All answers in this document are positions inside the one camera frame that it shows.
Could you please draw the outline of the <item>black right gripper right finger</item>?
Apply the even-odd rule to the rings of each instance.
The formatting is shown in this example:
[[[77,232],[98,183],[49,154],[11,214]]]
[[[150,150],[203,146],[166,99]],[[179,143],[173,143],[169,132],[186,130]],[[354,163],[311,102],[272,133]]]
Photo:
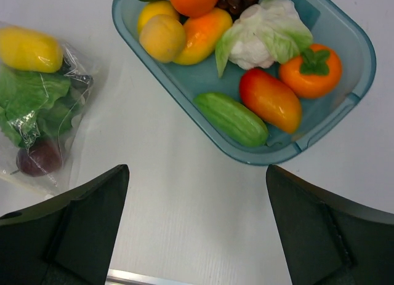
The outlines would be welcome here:
[[[277,165],[266,184],[293,284],[393,284],[393,214]]]

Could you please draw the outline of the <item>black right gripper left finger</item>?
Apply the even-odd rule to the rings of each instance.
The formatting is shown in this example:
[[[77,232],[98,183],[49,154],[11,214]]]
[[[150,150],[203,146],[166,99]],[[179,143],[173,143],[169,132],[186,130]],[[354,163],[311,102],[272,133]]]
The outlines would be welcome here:
[[[105,284],[129,168],[1,216],[1,284]]]

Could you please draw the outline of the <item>dark red plum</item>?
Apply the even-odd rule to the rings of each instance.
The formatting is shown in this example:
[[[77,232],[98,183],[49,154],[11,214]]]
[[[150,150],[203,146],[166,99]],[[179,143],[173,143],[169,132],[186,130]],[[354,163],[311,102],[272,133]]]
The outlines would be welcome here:
[[[19,149],[16,157],[18,170],[31,177],[40,177],[59,170],[63,166],[62,154],[57,141],[36,141],[29,148]]]

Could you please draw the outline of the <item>green white lettuce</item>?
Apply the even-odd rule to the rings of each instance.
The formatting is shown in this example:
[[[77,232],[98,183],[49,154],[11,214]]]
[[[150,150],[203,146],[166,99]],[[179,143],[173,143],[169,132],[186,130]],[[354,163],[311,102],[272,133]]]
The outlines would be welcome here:
[[[17,147],[71,130],[82,97],[59,73],[19,71],[1,65],[1,131]]]

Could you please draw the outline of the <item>clear dotted zip bag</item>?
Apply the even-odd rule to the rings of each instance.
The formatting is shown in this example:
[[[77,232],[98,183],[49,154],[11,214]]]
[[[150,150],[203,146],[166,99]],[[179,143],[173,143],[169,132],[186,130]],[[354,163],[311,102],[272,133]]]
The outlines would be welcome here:
[[[98,61],[69,42],[1,23],[1,178],[57,195],[70,181],[71,146]]]

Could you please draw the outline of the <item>yellow bell pepper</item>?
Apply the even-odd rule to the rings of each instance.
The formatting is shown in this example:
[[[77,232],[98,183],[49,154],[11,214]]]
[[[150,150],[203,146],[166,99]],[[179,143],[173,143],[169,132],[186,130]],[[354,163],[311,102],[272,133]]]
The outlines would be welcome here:
[[[1,61],[21,71],[55,73],[63,62],[60,43],[48,34],[22,28],[1,28]]]

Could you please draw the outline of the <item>teal plastic basket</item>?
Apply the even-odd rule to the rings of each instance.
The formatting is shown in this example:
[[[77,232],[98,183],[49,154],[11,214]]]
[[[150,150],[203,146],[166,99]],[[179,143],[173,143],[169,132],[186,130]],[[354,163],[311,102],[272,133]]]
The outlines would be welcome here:
[[[376,53],[364,30],[331,0],[292,0],[315,42],[334,49],[342,62],[338,86],[324,97],[303,99],[302,122],[294,134],[269,126],[266,145],[244,147],[214,128],[194,106],[193,99],[206,92],[221,92],[238,100],[243,70],[229,63],[221,78],[215,57],[182,66],[152,59],[139,44],[137,20],[144,3],[113,0],[113,23],[119,35],[152,75],[200,129],[229,157],[246,164],[267,166],[285,162],[307,150],[333,129],[367,94],[376,74]]]

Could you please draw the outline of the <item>orange red bell pepper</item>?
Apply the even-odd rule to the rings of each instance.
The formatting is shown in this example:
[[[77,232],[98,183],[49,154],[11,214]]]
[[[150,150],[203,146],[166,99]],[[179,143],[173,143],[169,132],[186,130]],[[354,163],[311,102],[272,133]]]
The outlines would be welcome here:
[[[253,68],[239,82],[243,104],[264,121],[293,134],[302,120],[299,98],[280,80],[264,70]]]

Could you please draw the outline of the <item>pale green vegetable piece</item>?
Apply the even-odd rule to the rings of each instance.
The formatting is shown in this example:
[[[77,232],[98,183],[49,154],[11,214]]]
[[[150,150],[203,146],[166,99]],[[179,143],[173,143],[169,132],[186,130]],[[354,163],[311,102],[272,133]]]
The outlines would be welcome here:
[[[214,127],[241,145],[259,147],[266,144],[269,132],[262,119],[228,95],[202,93],[193,99],[193,103]]]

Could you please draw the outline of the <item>orange persimmon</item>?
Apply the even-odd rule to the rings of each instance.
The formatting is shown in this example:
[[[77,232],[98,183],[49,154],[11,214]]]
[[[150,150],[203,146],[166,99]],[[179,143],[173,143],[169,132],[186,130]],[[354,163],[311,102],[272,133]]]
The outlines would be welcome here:
[[[342,62],[337,53],[322,44],[312,44],[300,55],[279,66],[279,79],[300,98],[325,96],[342,77]]]

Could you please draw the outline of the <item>white cauliflower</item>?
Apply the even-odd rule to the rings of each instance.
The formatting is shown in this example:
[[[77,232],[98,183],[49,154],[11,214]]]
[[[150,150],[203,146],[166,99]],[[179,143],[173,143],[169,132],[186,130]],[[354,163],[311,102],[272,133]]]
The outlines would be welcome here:
[[[215,47],[218,77],[227,62],[244,70],[284,64],[313,42],[291,0],[262,0],[242,12]]]

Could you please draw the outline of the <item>yellow orange mango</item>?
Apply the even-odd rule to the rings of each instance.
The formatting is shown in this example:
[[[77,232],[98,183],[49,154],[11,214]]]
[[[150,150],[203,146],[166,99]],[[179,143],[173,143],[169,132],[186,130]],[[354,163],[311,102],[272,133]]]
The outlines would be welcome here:
[[[173,62],[179,65],[195,65],[202,62],[213,53],[216,44],[232,24],[230,14],[219,8],[213,8],[198,18],[188,18],[183,24],[187,42]]]

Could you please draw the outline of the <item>yellow lemon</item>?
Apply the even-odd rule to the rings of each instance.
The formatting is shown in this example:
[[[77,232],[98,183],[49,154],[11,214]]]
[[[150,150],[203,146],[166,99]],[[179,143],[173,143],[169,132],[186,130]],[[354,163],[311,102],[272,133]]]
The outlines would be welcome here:
[[[164,14],[176,20],[180,19],[180,14],[175,10],[168,0],[161,0],[156,2],[149,2],[142,9],[137,21],[137,32],[141,33],[144,25],[155,15]]]

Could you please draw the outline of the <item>orange fruit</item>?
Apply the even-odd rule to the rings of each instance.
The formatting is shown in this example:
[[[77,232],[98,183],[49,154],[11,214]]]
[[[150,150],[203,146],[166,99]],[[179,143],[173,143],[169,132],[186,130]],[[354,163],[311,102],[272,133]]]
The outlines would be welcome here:
[[[186,17],[200,17],[210,12],[218,0],[170,0],[175,10]]]

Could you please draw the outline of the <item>aluminium mounting rail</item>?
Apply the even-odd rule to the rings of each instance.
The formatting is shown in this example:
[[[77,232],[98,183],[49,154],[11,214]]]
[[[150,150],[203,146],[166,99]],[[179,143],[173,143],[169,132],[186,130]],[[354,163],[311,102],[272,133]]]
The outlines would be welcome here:
[[[140,275],[128,271],[109,269],[105,284],[154,284],[154,285],[185,285],[185,283]]]

